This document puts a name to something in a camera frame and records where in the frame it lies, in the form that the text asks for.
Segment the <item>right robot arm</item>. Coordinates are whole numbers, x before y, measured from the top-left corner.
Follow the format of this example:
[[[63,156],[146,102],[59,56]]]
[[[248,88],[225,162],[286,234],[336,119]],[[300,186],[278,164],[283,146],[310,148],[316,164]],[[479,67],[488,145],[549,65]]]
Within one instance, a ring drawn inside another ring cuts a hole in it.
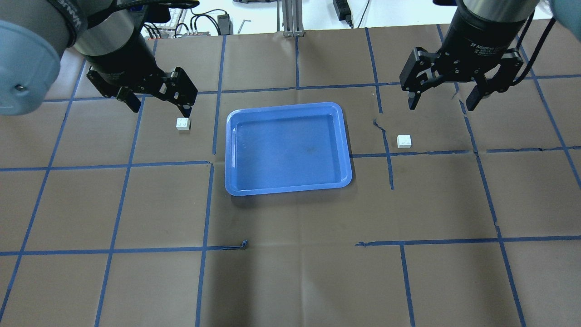
[[[446,82],[474,82],[467,97],[467,110],[474,110],[492,93],[504,93],[530,72],[548,34],[556,22],[580,38],[580,2],[550,0],[552,13],[529,63],[520,56],[521,43],[511,47],[516,36],[523,38],[535,15],[537,0],[457,0],[456,12],[442,45],[434,52],[417,46],[400,73],[401,89],[408,93],[414,110],[423,92]]]

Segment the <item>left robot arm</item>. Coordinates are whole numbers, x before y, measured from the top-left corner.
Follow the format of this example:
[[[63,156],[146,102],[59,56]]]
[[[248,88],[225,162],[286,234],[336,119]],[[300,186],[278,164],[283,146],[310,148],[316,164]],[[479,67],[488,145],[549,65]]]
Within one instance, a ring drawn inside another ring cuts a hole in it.
[[[189,118],[198,90],[182,68],[164,72],[148,48],[140,6],[190,9],[197,0],[3,0],[1,2],[1,114],[39,108],[56,81],[64,51],[89,63],[87,79],[107,99],[141,108],[139,94],[175,105]]]

